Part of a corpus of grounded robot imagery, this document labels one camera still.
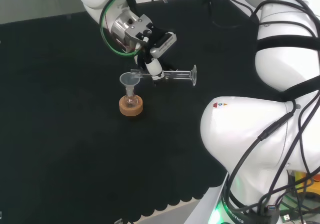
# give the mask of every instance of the green light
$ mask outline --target green light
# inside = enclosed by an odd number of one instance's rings
[[[219,205],[216,207],[216,209],[211,213],[210,219],[208,221],[208,224],[217,224],[220,221],[220,210]]]

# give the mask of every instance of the yellow object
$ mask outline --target yellow object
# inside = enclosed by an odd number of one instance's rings
[[[295,176],[296,176],[295,180],[297,181],[297,180],[304,178],[306,176],[306,173],[296,171]],[[320,175],[314,176],[313,180],[314,180],[313,185],[306,188],[307,192],[320,195]],[[303,185],[304,185],[304,183],[299,184],[296,187],[302,187]]]

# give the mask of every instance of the table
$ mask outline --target table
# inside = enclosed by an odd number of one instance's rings
[[[246,21],[215,0],[220,24]],[[141,80],[138,118],[118,110],[119,82],[135,67],[111,53],[87,13],[0,26],[0,211],[2,223],[132,221],[179,200],[200,199],[225,170],[200,138],[212,98],[277,100],[256,74],[257,26],[224,31],[208,20],[201,0],[139,5],[153,22],[177,34],[167,61],[198,68],[197,85],[155,87]]]

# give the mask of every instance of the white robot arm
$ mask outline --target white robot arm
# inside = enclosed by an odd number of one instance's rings
[[[98,23],[102,9],[108,1],[82,0],[86,10]],[[254,7],[259,7],[260,3],[267,0],[246,1]],[[278,1],[286,1],[301,6],[295,0]],[[315,15],[320,16],[320,0],[303,1]],[[126,30],[130,28],[131,24],[127,22],[127,25],[124,25],[121,22],[123,19],[128,20],[130,18],[133,23],[138,23],[139,17],[128,9],[126,2],[118,0],[117,4],[111,6],[108,11],[106,23],[110,33],[116,36],[119,42],[136,48],[137,44],[141,44],[141,41],[137,42],[133,40],[134,38],[128,38]],[[284,23],[284,21],[296,22],[300,26]],[[279,3],[268,3],[262,6],[261,22],[266,24],[260,25],[258,40],[282,35],[317,37],[320,28],[319,26],[316,27],[314,20],[308,14],[297,8]],[[255,59],[256,70],[260,78],[266,84],[281,92],[320,74],[319,53],[316,50],[296,47],[267,48],[258,51]],[[162,68],[160,67],[155,67],[155,69],[161,72]],[[279,167],[286,160],[285,157],[291,148],[291,143],[299,133],[298,122],[301,111],[304,111],[306,107],[304,114],[301,115],[302,123],[304,123],[316,105],[316,101],[310,106],[308,104],[317,97],[317,91],[308,93],[297,98],[295,100],[296,105],[292,101],[283,103],[245,97],[218,97],[208,104],[201,121],[202,140],[207,150],[224,165],[230,174],[263,130],[290,113],[292,109],[295,109],[295,111],[292,111],[293,117],[277,128],[269,138],[262,140],[238,170],[235,181],[231,186],[231,192],[240,203],[252,205],[269,192]],[[304,155],[310,172],[317,170],[320,166],[320,135],[317,134],[319,127],[320,111],[316,111],[302,135]],[[287,185],[286,170],[306,171],[300,150],[299,145],[294,147],[274,189]],[[274,205],[283,192],[272,194],[267,200],[267,204]],[[222,203],[220,205],[222,210],[226,210]],[[238,217],[237,220],[231,219],[229,214],[227,211],[221,211],[223,219],[221,222],[247,223]]]
[[[110,1],[82,0],[90,16],[101,28],[107,29],[124,52],[137,52],[142,47],[145,49],[144,55],[140,55],[136,61],[148,70],[154,81],[164,78],[164,64],[159,60],[176,42],[176,35],[158,29],[146,15],[138,16],[133,13],[126,0],[114,0],[114,3],[106,8]]]

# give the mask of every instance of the gray floor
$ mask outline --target gray floor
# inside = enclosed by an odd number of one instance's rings
[[[0,0],[0,24],[84,11],[80,0]]]

